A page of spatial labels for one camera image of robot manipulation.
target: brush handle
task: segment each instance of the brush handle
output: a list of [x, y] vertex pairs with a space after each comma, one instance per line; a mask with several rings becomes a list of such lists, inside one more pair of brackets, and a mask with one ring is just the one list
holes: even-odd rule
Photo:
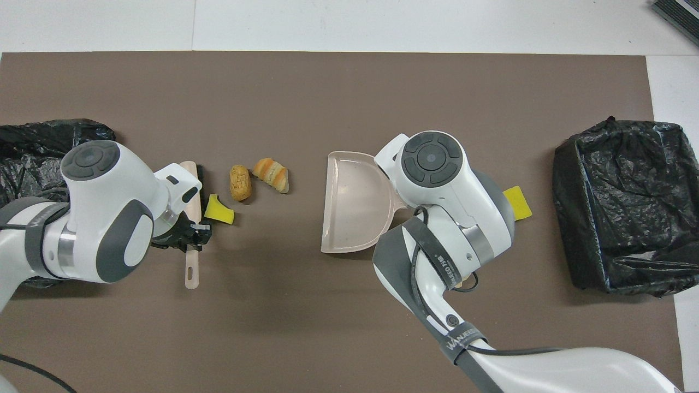
[[[187, 169], [196, 176], [196, 164], [193, 161], [180, 163], [182, 168]], [[187, 217], [198, 224], [201, 221], [201, 200], [199, 193], [196, 193], [192, 200], [185, 206]], [[187, 246], [185, 255], [185, 287], [193, 290], [199, 286], [199, 251]]]

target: bread roll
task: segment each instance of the bread roll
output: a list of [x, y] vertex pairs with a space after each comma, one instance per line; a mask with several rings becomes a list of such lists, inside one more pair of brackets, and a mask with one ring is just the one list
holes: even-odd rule
[[236, 201], [248, 198], [252, 193], [250, 174], [247, 168], [242, 165], [235, 165], [231, 168], [231, 196]]
[[259, 160], [252, 169], [252, 174], [282, 194], [289, 192], [289, 172], [287, 168], [271, 158]]

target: gray circular button panel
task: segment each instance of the gray circular button panel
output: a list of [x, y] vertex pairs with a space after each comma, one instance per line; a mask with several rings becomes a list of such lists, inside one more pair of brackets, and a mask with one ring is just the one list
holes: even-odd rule
[[90, 141], [68, 152], [61, 161], [61, 172], [71, 180], [91, 180], [109, 172], [119, 161], [114, 141]]
[[462, 162], [459, 143], [451, 136], [423, 132], [405, 144], [401, 166], [410, 181], [434, 188], [452, 181], [461, 170]]

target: croissant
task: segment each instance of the croissant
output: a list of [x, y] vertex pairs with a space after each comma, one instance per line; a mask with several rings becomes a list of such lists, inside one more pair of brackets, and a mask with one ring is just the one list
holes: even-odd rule
[[259, 160], [252, 169], [252, 174], [282, 194], [289, 192], [289, 172], [286, 166], [271, 158]]

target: black strap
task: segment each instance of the black strap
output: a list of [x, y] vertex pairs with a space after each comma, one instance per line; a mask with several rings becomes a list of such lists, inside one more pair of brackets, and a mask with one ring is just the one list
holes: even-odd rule
[[427, 256], [447, 289], [456, 287], [461, 282], [461, 274], [437, 236], [418, 217], [404, 222], [403, 226]]
[[53, 202], [52, 205], [44, 208], [39, 214], [35, 215], [27, 224], [27, 229], [24, 233], [24, 255], [31, 266], [31, 270], [39, 273], [40, 276], [46, 274], [51, 275], [59, 280], [64, 280], [63, 277], [56, 276], [46, 266], [43, 258], [43, 237], [46, 225], [58, 220], [70, 208], [65, 202]]
[[473, 326], [471, 322], [463, 321], [449, 331], [444, 341], [440, 343], [440, 347], [444, 355], [453, 364], [456, 364], [456, 358], [459, 357], [459, 354], [468, 348], [468, 344], [471, 344], [479, 338], [485, 339], [483, 333]]
[[467, 351], [462, 350], [461, 354], [454, 362], [478, 387], [483, 393], [504, 393], [497, 383], [490, 378], [488, 373], [473, 359], [473, 356]]

